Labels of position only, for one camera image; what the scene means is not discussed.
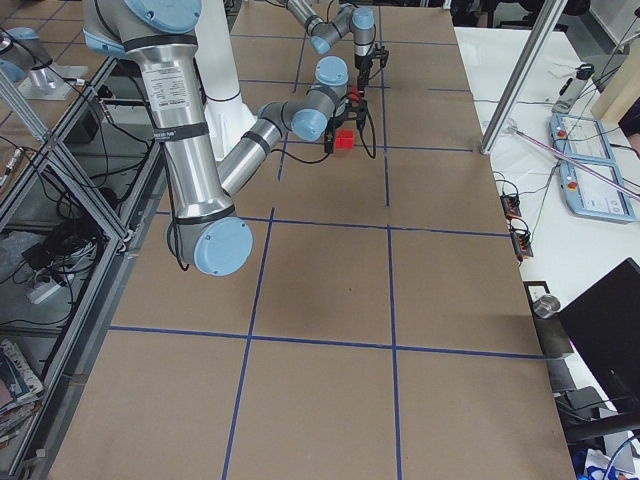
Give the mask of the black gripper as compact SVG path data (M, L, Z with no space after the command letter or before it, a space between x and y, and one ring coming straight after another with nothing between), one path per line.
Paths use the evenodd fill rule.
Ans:
M355 66L358 69L357 90L361 97L366 95L366 88L369 85L371 69L375 61L379 62L379 67L374 74L386 67L388 61L388 50L385 47L370 47L363 55L355 55Z
M324 132L324 152L333 153L335 151L336 130L349 121L354 121L356 129L363 131L368 119L368 104L362 97L347 97L341 110L332 118L333 128L327 128Z

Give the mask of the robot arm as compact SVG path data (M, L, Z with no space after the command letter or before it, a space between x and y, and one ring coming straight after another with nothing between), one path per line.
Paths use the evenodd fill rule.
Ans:
M220 1L87 1L84 35L96 52L135 62L164 146L172 187L167 243L182 263L225 276L248 259L253 236L234 195L287 133L314 141L345 110L346 63L330 52L345 36L363 65L372 56L375 20L368 7L344 4L326 21L304 1L285 8L320 55L316 81L300 100L258 113L243 103Z
M389 58L389 51L376 43L377 26L372 8L345 3L338 8L333 19L326 20L305 1L279 1L279 4L303 26L319 55L327 54L348 34L353 36L354 63L358 70L356 88L364 96L373 77L374 61L379 61L379 71L382 71Z

